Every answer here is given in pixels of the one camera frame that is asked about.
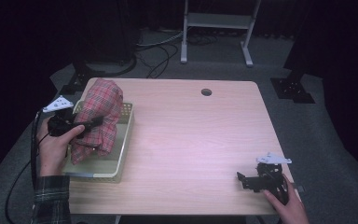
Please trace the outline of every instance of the light wood tabletop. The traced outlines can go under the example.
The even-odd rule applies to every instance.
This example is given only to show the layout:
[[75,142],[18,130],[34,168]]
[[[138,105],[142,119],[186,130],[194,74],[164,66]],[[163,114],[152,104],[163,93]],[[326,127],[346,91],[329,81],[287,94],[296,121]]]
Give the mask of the light wood tabletop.
[[[72,181],[73,214],[276,214],[262,193],[243,189],[236,174],[257,176],[257,157],[283,156],[254,82],[112,80],[134,113],[121,182]],[[203,89],[212,94],[204,96]]]

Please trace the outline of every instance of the red plaid fabric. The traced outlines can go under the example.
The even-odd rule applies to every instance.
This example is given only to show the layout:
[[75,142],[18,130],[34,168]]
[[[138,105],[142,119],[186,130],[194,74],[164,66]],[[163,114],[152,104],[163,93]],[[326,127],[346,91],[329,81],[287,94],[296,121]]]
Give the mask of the red plaid fabric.
[[99,156],[106,156],[112,151],[122,106],[121,88],[114,81],[98,78],[89,89],[75,122],[90,121],[103,116],[103,124],[72,143],[72,164],[83,161],[94,150]]

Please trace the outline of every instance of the person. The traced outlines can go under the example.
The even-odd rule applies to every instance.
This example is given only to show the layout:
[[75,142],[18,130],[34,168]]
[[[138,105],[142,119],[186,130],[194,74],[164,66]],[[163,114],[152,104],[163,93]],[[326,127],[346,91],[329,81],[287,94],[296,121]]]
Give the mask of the person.
[[[39,141],[40,174],[34,190],[32,224],[71,223],[69,210],[69,176],[62,175],[68,144],[84,131],[76,126],[59,137],[48,135],[48,119],[44,119],[37,134]],[[304,204],[296,196],[295,189],[286,175],[289,201],[283,205],[272,193],[264,190],[267,200],[276,209],[284,224],[309,224]]]

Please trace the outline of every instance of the dark checkered sleeve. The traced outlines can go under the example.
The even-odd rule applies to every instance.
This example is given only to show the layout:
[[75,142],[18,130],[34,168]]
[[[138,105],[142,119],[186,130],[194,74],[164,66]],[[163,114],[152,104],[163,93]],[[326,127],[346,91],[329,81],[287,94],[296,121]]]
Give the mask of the dark checkered sleeve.
[[39,177],[34,192],[34,211],[31,223],[71,223],[68,199],[69,176]]

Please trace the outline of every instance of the cloth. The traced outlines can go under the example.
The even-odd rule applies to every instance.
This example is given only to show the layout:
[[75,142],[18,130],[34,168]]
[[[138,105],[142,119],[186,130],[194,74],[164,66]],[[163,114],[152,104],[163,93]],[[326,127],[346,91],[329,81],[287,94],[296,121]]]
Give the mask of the cloth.
[[75,122],[91,121],[103,116],[103,124],[72,143],[72,164],[83,161],[93,150],[97,151],[98,156],[106,156],[112,151],[117,134],[116,124],[122,107],[121,88],[112,80],[98,78],[89,89]]
[[52,175],[36,179],[32,224],[71,223],[69,176]]

